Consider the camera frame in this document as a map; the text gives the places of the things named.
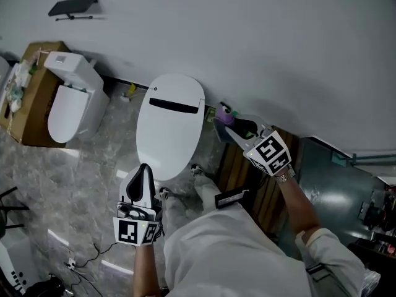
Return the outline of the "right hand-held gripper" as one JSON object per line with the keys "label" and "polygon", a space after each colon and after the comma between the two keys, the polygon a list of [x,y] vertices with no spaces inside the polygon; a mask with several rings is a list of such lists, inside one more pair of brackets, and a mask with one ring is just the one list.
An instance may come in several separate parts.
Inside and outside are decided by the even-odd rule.
{"label": "right hand-held gripper", "polygon": [[[235,117],[235,127],[225,127],[227,134],[243,149],[249,150],[244,156],[258,169],[275,176],[291,163],[291,156],[278,131],[261,117],[250,114],[239,114]],[[272,132],[256,146],[257,134],[253,132]]]}

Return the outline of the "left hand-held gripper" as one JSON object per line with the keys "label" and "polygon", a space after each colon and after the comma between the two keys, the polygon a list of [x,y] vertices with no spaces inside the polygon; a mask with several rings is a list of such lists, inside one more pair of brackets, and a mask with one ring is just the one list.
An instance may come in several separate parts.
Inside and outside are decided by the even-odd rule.
{"label": "left hand-held gripper", "polygon": [[153,207],[155,185],[151,167],[144,163],[131,170],[119,188],[117,216],[113,218],[117,243],[153,244],[163,235],[161,202]]}

